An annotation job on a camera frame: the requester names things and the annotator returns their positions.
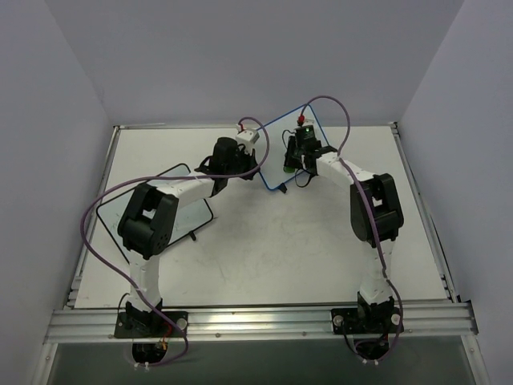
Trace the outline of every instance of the metal bracket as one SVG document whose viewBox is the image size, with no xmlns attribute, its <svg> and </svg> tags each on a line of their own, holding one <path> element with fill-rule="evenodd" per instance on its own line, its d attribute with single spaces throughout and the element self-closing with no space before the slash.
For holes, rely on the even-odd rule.
<svg viewBox="0 0 513 385">
<path fill-rule="evenodd" d="M 394 317 L 399 316 L 399 309 L 394 308 Z M 345 309 L 332 309 L 331 318 L 333 320 L 333 333 L 336 335 L 346 334 L 376 334 L 382 333 L 380 330 L 369 330 L 360 317 L 358 317 L 358 309 L 345 308 Z M 397 326 L 394 325 L 390 319 L 386 320 L 384 327 L 388 330 L 388 334 L 395 334 Z"/>
<path fill-rule="evenodd" d="M 394 135 L 400 136 L 399 135 L 399 125 L 398 125 L 398 122 L 390 123 L 390 128 L 392 129 L 392 133 Z"/>
<path fill-rule="evenodd" d="M 185 334 L 187 334 L 188 324 L 188 313 L 186 311 L 163 311 L 166 316 L 171 319 Z M 125 338 L 125 339 L 137 339 L 137 338 L 161 338 L 168 332 L 168 326 L 166 324 L 160 325 L 158 330 L 148 335 L 143 330 L 133 325 L 127 320 L 127 313 L 119 313 L 114 329 L 114 338 Z M 182 334 L 172 329 L 169 337 L 180 337 Z"/>
</svg>

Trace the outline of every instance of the black cable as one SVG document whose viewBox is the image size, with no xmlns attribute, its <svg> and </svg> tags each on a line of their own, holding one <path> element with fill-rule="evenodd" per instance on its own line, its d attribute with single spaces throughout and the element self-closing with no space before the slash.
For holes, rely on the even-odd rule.
<svg viewBox="0 0 513 385">
<path fill-rule="evenodd" d="M 283 132 L 281 133 L 281 141 L 283 142 L 283 145 L 285 146 L 285 148 L 287 148 L 287 143 L 285 142 L 285 133 L 288 132 L 290 135 L 294 135 L 294 133 L 290 130 L 283 130 Z"/>
<path fill-rule="evenodd" d="M 364 353 L 362 353 L 361 351 L 359 351 L 358 348 L 364 344 L 367 346 L 369 344 L 373 344 L 373 346 L 370 348 L 371 351 L 373 351 L 375 348 L 381 346 L 381 343 L 386 340 L 386 337 L 390 332 L 390 326 L 385 330 L 385 327 L 383 325 L 383 334 L 379 338 L 360 341 L 358 345 L 355 344 L 354 346 L 351 346 L 349 339 L 347 338 L 347 333 L 345 332 L 344 322 L 341 324 L 341 328 L 342 328 L 342 334 L 344 335 L 345 344 L 347 345 L 349 350 L 352 351 L 355 355 L 357 355 L 361 359 L 365 359 L 367 361 L 373 361 L 373 359 L 371 359 L 369 356 L 367 356 Z"/>
<path fill-rule="evenodd" d="M 203 159 L 200 163 L 200 166 L 198 168 L 202 168 L 205 166 L 205 164 L 207 163 L 208 160 L 210 160 L 210 158 L 212 158 L 212 155 L 209 155 L 207 156 L 205 159 Z"/>
<path fill-rule="evenodd" d="M 366 359 L 367 361 L 369 361 L 370 359 L 366 356 L 366 355 L 363 355 L 363 354 L 360 354 L 356 351 L 356 349 L 351 346 L 350 342 L 349 342 L 349 339 L 347 338 L 347 333 L 345 332 L 345 326 L 344 326 L 344 322 L 342 322 L 341 324 L 341 328 L 342 328 L 342 334 L 344 335 L 344 341 L 345 341 L 345 344 L 347 345 L 347 347 L 349 348 L 350 351 L 352 351 L 355 355 L 357 355 L 358 357 L 362 358 L 362 359 Z"/>
<path fill-rule="evenodd" d="M 130 295 L 130 293 L 125 293 L 121 296 L 121 299 L 119 300 L 119 304 L 118 304 L 118 317 L 119 317 L 119 309 L 121 308 L 121 302 L 123 302 L 123 300 L 125 299 L 126 296 Z"/>
<path fill-rule="evenodd" d="M 300 186 L 300 185 L 297 183 L 297 173 L 298 173 L 298 172 L 300 172 L 300 171 L 304 171 L 304 172 L 306 172 L 306 173 L 309 175 L 309 177 L 308 177 L 308 181 L 307 181 L 305 184 L 303 184 L 302 186 Z M 294 173 L 294 182 L 296 182 L 296 186 L 297 186 L 297 187 L 299 187 L 299 188 L 305 188 L 306 186 L 308 186 L 308 185 L 310 184 L 310 182 L 312 181 L 312 179 L 313 179 L 313 177 L 314 177 L 314 176 L 315 176 L 315 175 L 314 175 L 314 174 L 312 174 L 311 172 L 308 172 L 308 171 L 306 171 L 306 170 L 305 170 L 305 169 L 303 169 L 303 168 L 298 168 L 298 169 L 296 170 L 296 172 Z"/>
</svg>

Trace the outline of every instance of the black mounting plate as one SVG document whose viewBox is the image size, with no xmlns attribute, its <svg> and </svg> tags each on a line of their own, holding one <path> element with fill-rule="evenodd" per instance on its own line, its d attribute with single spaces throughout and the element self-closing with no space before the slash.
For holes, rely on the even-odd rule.
<svg viewBox="0 0 513 385">
<path fill-rule="evenodd" d="M 394 308 L 394 314 L 400 314 L 399 309 Z M 378 327 L 372 327 L 367 325 L 362 321 L 361 318 L 358 317 L 358 309 L 356 307 L 347 307 L 347 308 L 339 308 L 331 310 L 331 319 L 338 315 L 341 315 L 344 318 L 344 328 L 347 334 L 382 334 L 383 333 L 383 325 L 379 325 Z M 337 326 L 332 322 L 333 333 L 336 335 L 343 335 L 342 325 Z M 394 325 L 389 318 L 386 320 L 384 327 L 388 330 L 388 334 L 397 333 L 398 327 Z M 401 333 L 404 331 L 404 326 L 401 325 Z"/>
<path fill-rule="evenodd" d="M 187 311 L 162 311 L 166 316 L 171 319 L 174 323 L 177 323 L 179 319 L 184 319 L 188 323 L 188 312 Z M 148 333 L 147 331 L 141 330 L 134 327 L 127 322 L 127 313 L 121 312 L 118 315 L 118 319 L 115 322 L 114 338 L 119 339 L 133 339 L 133 338 L 160 338 L 168 333 L 168 326 L 163 323 L 155 333 Z M 187 334 L 187 327 L 184 328 L 184 333 Z M 181 337 L 182 334 L 176 329 L 172 328 L 170 338 Z"/>
</svg>

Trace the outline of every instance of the gray floor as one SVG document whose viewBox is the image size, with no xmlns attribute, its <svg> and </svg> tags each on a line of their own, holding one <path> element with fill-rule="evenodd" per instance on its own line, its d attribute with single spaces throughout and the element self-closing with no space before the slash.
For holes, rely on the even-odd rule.
<svg viewBox="0 0 513 385">
<path fill-rule="evenodd" d="M 404 338 L 378 367 L 362 365 L 342 340 L 195 342 L 184 359 L 149 372 L 124 361 L 123 349 L 60 345 L 50 384 L 475 383 L 460 338 Z"/>
</svg>

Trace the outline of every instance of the screw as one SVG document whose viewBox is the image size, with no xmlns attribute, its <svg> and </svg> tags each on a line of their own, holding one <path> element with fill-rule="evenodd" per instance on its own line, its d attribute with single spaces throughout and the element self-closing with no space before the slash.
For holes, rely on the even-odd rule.
<svg viewBox="0 0 513 385">
<path fill-rule="evenodd" d="M 342 317 L 341 315 L 336 315 L 335 317 L 333 317 L 333 324 L 335 326 L 340 326 L 343 322 L 344 317 Z"/>
<path fill-rule="evenodd" d="M 176 321 L 176 325 L 181 330 L 184 330 L 187 327 L 187 321 L 184 318 L 178 318 L 178 321 Z"/>
<path fill-rule="evenodd" d="M 392 317 L 390 317 L 390 321 L 392 321 L 392 323 L 397 326 L 399 325 L 399 320 L 401 319 L 401 317 L 399 316 L 399 314 L 392 314 Z"/>
</svg>

